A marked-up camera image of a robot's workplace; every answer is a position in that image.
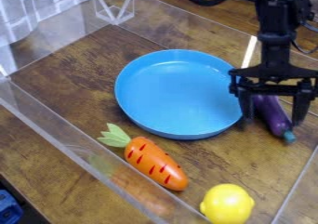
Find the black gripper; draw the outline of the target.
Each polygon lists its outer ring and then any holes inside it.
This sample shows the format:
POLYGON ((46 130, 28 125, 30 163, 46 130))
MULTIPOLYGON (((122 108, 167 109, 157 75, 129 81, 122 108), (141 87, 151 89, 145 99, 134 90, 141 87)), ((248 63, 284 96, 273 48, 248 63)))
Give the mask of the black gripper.
POLYGON ((292 64, 293 34, 260 33, 261 62, 233 69, 230 92, 238 97, 242 116, 254 119, 253 94, 293 96, 292 123, 305 121, 312 97, 318 96, 318 71, 292 64))

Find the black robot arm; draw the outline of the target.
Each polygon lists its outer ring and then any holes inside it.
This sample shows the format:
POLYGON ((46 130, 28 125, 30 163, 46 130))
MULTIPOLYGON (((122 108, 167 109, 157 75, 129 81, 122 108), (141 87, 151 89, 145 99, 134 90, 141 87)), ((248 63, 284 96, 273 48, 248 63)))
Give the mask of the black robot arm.
POLYGON ((253 96, 293 97, 292 123, 304 122, 310 102, 318 98, 318 71, 290 62, 297 28, 310 19, 310 0, 254 0, 261 42, 261 63, 234 69, 230 92, 238 97, 246 119, 254 118, 253 96))

